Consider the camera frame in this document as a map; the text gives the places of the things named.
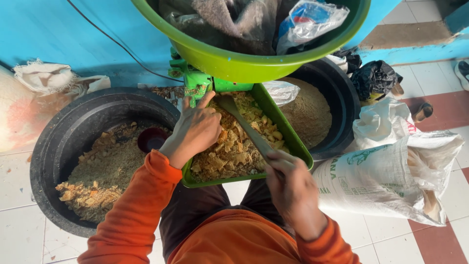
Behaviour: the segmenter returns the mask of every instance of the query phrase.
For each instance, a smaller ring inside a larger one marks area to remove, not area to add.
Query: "green plastic basin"
[[[339,28],[318,39],[314,49],[283,56],[256,56],[216,48],[182,33],[156,13],[158,0],[132,0],[135,7],[157,29],[169,37],[173,47],[189,64],[214,77],[240,83],[262,83],[284,77],[301,65],[333,53],[358,32],[370,9],[371,0],[327,0],[350,9]]]
[[[304,160],[304,162],[308,166],[308,169],[311,170],[313,167],[313,158],[311,157],[311,154],[309,153],[305,145],[301,142],[300,138],[293,130],[290,123],[283,116],[282,112],[277,107],[272,97],[269,96],[269,93],[267,92],[265,87],[262,84],[254,84],[252,90],[249,92],[254,98],[254,100],[257,102],[259,108],[261,108],[261,110],[264,112],[264,115],[269,117],[274,124],[277,124],[277,128],[283,135],[283,140],[285,140],[284,145],[287,146],[287,148],[290,150],[290,154]],[[266,176],[265,173],[261,173],[228,179],[218,179],[207,182],[196,182],[192,178],[192,174],[190,172],[191,164],[192,159],[190,159],[182,168],[182,184],[189,188],[204,187],[241,180],[261,179],[265,178]]]

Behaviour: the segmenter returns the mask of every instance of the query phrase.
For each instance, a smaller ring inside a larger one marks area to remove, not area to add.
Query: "orange long-sleeve shirt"
[[[154,232],[182,172],[153,150],[114,203],[80,264],[149,263]],[[169,264],[328,263],[356,264],[358,256],[340,236],[337,223],[316,240],[296,241],[274,223],[247,210],[222,210],[205,220],[170,255]]]

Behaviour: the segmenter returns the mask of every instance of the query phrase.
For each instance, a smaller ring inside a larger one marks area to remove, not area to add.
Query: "dark brown pants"
[[[272,204],[265,179],[251,180],[241,205],[231,206],[221,184],[201,188],[186,188],[178,183],[168,206],[161,212],[159,232],[163,242],[165,262],[171,252],[202,222],[224,209],[253,211],[278,226],[289,229]]]

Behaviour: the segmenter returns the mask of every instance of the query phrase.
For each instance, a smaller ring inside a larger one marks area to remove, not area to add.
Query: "tiled floor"
[[[394,67],[404,77],[405,94],[396,99],[411,111],[423,101],[434,115],[417,127],[423,131],[449,129],[469,140],[469,92],[453,70],[456,62]],[[76,263],[86,239],[61,230],[42,214],[31,196],[29,163],[33,146],[0,153],[0,263]],[[469,258],[469,145],[462,147],[442,202],[446,227],[422,225],[400,218],[327,211],[364,264],[466,264]],[[224,185],[232,204],[239,204],[249,182]],[[158,229],[151,263],[164,263]]]
[[[442,20],[436,0],[403,0],[379,24],[410,24]]]

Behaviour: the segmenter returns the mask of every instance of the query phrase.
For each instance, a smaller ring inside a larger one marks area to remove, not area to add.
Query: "crushed crackers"
[[[145,153],[136,142],[144,129],[132,122],[103,132],[91,150],[78,157],[78,165],[68,180],[57,185],[59,199],[80,220],[104,221],[106,213],[129,186],[133,173],[144,163]]]
[[[263,115],[251,95],[246,92],[231,94],[240,114],[251,127],[272,148],[289,153],[277,125]],[[266,163],[236,119],[214,102],[210,102],[209,106],[221,113],[222,132],[215,144],[194,157],[190,168],[192,178],[197,182],[206,182],[262,173]]]

